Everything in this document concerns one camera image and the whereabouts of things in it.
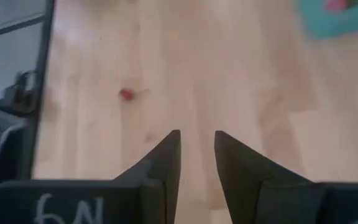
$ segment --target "red object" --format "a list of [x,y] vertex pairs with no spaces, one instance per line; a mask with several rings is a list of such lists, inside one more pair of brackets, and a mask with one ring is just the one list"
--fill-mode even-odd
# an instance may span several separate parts
[[340,12],[347,7],[347,0],[328,0],[325,8],[331,12]]
[[119,92],[119,96],[125,101],[131,101],[135,98],[135,92],[128,88],[123,88]]

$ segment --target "teal object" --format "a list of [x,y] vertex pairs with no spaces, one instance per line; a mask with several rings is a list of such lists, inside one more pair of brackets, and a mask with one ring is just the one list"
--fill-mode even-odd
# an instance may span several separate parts
[[298,0],[299,13],[307,33],[315,39],[358,31],[358,6],[341,12],[324,8],[326,0]]

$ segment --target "wood grain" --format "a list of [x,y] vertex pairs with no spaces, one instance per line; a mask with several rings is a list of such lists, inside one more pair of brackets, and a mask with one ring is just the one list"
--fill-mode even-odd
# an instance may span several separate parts
[[310,40],[294,8],[57,1],[34,178],[113,179],[180,129],[177,223],[230,223],[222,129],[312,180],[358,181],[358,33]]

